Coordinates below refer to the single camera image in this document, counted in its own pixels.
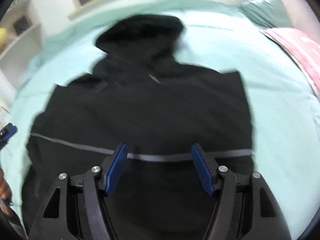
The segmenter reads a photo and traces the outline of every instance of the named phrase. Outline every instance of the metal screw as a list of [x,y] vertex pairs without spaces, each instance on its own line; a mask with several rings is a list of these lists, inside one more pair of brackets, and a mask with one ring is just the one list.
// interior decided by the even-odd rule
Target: metal screw
[[226,166],[219,166],[219,171],[221,172],[227,172],[228,168]]
[[61,173],[59,175],[59,179],[65,179],[67,177],[67,175],[65,173]]
[[94,167],[92,167],[91,171],[96,173],[96,172],[100,171],[100,167],[99,166],[94,166]]
[[252,176],[254,176],[256,179],[260,179],[261,178],[261,174],[256,172],[256,171],[252,174]]

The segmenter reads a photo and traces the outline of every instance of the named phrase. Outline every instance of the black fabric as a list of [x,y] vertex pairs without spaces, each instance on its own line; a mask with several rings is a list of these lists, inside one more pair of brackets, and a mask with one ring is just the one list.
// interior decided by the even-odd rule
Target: black fabric
[[[251,148],[250,113],[239,73],[175,62],[172,52],[182,30],[180,20],[169,16],[134,16],[117,23],[96,42],[108,56],[92,75],[57,86],[31,132],[106,149],[125,142],[129,152],[146,155],[189,153],[193,143],[205,151]],[[27,148],[33,166],[23,187],[22,210],[30,228],[60,173],[84,173],[105,155],[32,135]],[[250,157],[220,162],[234,172],[253,170]],[[36,176],[41,177],[38,198]],[[119,239],[199,239],[215,204],[202,190],[192,162],[133,160],[106,203]]]

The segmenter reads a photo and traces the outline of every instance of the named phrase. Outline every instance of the white wall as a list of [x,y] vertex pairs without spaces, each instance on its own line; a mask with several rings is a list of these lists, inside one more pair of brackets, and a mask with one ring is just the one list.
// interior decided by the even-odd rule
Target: white wall
[[68,15],[80,6],[79,0],[33,0],[42,23],[42,36],[52,36],[69,26]]
[[320,44],[320,23],[306,0],[282,0],[293,26]]

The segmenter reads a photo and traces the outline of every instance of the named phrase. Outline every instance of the pink blanket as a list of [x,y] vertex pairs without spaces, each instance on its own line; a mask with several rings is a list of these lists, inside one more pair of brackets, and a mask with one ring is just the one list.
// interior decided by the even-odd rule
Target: pink blanket
[[292,28],[272,28],[261,32],[288,52],[320,98],[320,45],[302,31]]

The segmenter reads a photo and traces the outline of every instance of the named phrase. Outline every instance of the bed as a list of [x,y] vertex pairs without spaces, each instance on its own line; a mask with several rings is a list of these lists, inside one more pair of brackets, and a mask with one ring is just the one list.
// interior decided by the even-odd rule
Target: bed
[[173,15],[185,25],[175,52],[178,62],[241,73],[252,113],[255,170],[269,184],[292,239],[297,239],[320,206],[319,101],[291,58],[260,33],[261,26],[237,6],[212,0],[161,0],[109,8],[78,18],[48,41],[28,66],[10,120],[19,132],[0,155],[14,210],[22,217],[21,188],[30,166],[25,145],[55,84],[67,85],[90,73],[105,56],[94,46],[97,37],[120,19],[146,13]]

